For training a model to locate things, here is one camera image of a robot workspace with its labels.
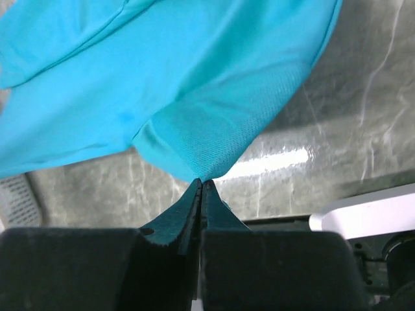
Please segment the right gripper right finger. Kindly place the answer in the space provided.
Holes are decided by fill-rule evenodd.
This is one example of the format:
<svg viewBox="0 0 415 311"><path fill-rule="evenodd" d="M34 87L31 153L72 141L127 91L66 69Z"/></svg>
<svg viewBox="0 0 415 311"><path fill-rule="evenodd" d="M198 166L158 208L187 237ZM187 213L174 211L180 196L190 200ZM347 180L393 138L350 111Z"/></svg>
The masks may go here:
<svg viewBox="0 0 415 311"><path fill-rule="evenodd" d="M205 310L367 310L349 244L338 234L252 231L202 188L201 280Z"/></svg>

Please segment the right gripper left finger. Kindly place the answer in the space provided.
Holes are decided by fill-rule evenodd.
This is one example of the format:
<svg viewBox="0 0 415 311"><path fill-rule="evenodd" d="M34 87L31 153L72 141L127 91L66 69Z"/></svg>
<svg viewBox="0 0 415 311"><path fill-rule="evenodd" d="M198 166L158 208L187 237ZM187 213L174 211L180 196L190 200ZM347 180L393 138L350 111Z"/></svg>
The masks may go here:
<svg viewBox="0 0 415 311"><path fill-rule="evenodd" d="M139 228L1 234L2 310L190 310L202 184Z"/></svg>

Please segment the teal t shirt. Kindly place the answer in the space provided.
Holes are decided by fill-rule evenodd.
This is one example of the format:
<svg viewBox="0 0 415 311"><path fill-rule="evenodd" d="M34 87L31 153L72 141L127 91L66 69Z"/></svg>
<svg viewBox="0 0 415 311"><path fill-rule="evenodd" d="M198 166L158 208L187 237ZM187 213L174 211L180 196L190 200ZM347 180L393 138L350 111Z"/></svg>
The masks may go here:
<svg viewBox="0 0 415 311"><path fill-rule="evenodd" d="M341 1L16 1L1 17L1 176L135 148L219 178L327 46Z"/></svg>

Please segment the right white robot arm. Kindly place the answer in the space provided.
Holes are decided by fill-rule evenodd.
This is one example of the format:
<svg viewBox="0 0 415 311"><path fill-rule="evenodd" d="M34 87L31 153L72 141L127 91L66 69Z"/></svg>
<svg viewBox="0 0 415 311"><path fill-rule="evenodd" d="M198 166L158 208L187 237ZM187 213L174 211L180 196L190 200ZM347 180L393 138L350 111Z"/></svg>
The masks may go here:
<svg viewBox="0 0 415 311"><path fill-rule="evenodd" d="M413 310L414 185L244 224L195 180L139 228L7 229L2 310Z"/></svg>

